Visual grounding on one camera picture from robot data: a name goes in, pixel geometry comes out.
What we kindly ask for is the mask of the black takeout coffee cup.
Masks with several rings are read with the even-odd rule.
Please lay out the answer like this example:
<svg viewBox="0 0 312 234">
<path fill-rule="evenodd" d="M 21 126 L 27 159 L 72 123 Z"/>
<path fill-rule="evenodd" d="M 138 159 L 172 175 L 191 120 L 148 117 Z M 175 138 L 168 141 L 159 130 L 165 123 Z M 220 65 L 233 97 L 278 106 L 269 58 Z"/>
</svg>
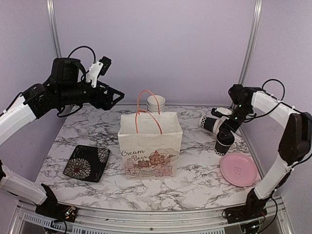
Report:
<svg viewBox="0 0 312 234">
<path fill-rule="evenodd" d="M 224 156 L 228 152 L 228 150 L 232 146 L 232 144 L 233 144 L 232 142 L 222 143 L 222 142 L 217 140 L 216 144 L 215 144 L 214 151 L 218 156 Z"/>
</svg>

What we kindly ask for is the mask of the white paper takeout bag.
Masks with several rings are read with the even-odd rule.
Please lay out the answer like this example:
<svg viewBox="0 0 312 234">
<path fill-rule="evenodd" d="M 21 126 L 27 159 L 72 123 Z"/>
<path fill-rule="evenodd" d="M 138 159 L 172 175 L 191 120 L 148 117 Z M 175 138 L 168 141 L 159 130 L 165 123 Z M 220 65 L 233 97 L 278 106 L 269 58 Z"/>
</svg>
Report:
<svg viewBox="0 0 312 234">
<path fill-rule="evenodd" d="M 133 114 L 122 114 L 117 137 L 127 180 L 175 177 L 182 135 L 176 112 L 137 107 Z"/>
</svg>

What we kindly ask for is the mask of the black coffee cup lid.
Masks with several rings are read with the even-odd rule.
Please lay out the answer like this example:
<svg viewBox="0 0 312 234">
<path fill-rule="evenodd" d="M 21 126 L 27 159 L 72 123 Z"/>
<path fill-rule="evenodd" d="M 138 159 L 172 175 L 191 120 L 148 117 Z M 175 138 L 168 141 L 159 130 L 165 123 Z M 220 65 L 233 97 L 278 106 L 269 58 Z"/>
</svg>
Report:
<svg viewBox="0 0 312 234">
<path fill-rule="evenodd" d="M 233 134 L 223 135 L 221 133 L 218 133 L 216 139 L 218 144 L 223 146 L 231 146 L 235 141 L 235 137 L 233 136 Z"/>
</svg>

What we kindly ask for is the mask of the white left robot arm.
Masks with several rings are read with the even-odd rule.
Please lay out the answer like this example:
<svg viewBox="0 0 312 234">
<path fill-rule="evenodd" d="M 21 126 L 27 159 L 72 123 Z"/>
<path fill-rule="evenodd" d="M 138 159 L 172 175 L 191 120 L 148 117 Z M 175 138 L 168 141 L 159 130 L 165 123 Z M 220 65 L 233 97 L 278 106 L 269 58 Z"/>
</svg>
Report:
<svg viewBox="0 0 312 234">
<path fill-rule="evenodd" d="M 98 80 L 105 75 L 112 61 L 103 57 L 85 70 L 76 58 L 56 58 L 49 78 L 19 93 L 0 114 L 0 142 L 6 142 L 25 125 L 40 119 L 53 109 L 61 112 L 66 106 L 82 108 L 89 103 L 97 109 L 110 110 L 124 98 L 124 93 Z M 0 187 L 35 203 L 51 217 L 60 215 L 61 205 L 49 186 L 36 184 L 0 166 Z"/>
</svg>

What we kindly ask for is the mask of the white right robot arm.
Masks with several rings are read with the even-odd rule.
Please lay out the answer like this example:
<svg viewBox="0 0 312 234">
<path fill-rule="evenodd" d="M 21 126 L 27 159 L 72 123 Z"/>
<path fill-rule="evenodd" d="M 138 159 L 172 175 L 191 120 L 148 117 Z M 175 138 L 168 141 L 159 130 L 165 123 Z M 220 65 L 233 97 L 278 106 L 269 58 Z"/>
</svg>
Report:
<svg viewBox="0 0 312 234">
<path fill-rule="evenodd" d="M 217 133 L 219 145 L 233 144 L 233 134 L 247 122 L 255 109 L 263 112 L 260 124 L 254 130 L 262 140 L 258 146 L 266 146 L 266 153 L 276 149 L 276 159 L 263 179 L 251 192 L 257 200 L 267 199 L 294 167 L 312 148 L 312 116 L 278 100 L 260 87 L 233 85 L 228 91 L 236 107 L 223 121 Z"/>
</svg>

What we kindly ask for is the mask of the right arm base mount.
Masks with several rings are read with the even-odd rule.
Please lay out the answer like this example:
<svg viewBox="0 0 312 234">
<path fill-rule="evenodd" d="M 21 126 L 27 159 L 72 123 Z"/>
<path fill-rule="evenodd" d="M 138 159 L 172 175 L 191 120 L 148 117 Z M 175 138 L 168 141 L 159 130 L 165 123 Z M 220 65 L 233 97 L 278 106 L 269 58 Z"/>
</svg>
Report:
<svg viewBox="0 0 312 234">
<path fill-rule="evenodd" d="M 244 205 L 226 208 L 221 215 L 227 219 L 228 224 L 262 217 L 267 214 L 265 206 L 269 199 L 270 197 L 259 199 L 254 189 L 251 189 Z"/>
</svg>

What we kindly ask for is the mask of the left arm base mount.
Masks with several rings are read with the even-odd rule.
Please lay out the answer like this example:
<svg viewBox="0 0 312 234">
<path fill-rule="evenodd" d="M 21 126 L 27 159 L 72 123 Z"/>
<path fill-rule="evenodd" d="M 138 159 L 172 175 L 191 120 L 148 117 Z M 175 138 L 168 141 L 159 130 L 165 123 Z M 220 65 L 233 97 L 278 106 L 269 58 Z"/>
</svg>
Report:
<svg viewBox="0 0 312 234">
<path fill-rule="evenodd" d="M 78 209 L 75 205 L 65 205 L 58 202 L 55 194 L 49 186 L 41 186 L 46 192 L 47 198 L 41 205 L 36 205 L 35 212 L 39 215 L 43 215 L 50 218 L 55 218 L 58 221 L 75 222 Z"/>
</svg>

